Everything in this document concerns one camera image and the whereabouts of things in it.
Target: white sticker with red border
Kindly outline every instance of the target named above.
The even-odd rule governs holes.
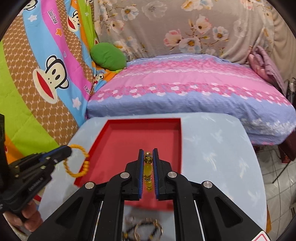
[[[264,231],[261,231],[252,241],[270,241],[270,239]]]

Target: pink and purple bedspread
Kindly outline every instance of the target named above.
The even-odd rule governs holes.
[[[294,107],[272,85],[251,68],[210,55],[131,61],[91,97],[87,111],[89,117],[226,113],[240,119],[258,145],[280,144],[296,126]]]

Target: star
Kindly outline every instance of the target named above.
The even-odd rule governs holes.
[[[31,15],[29,18],[28,18],[28,20],[30,20],[30,22],[33,22],[33,21],[35,21],[35,20],[37,20],[37,15]]]
[[[60,37],[63,36],[63,32],[60,28],[57,28],[56,35],[59,35]]]
[[[78,97],[76,97],[76,99],[72,99],[72,101],[73,101],[73,107],[79,110],[81,106],[81,102],[79,101]]]

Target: red tray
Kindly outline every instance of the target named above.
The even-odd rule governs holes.
[[[88,173],[77,178],[74,184],[81,187],[89,181],[97,184],[107,182],[123,172],[127,163],[138,158],[139,149],[152,152],[154,148],[158,149],[160,159],[170,162],[174,171],[181,172],[180,119],[108,120],[89,151]],[[154,187],[152,192],[148,192],[145,183],[142,199],[127,201],[126,204],[145,209],[173,210],[172,201],[156,200]]]

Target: orange star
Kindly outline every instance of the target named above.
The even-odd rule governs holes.
[[[60,28],[57,28],[56,35],[59,35],[60,37],[63,36],[63,32]]]

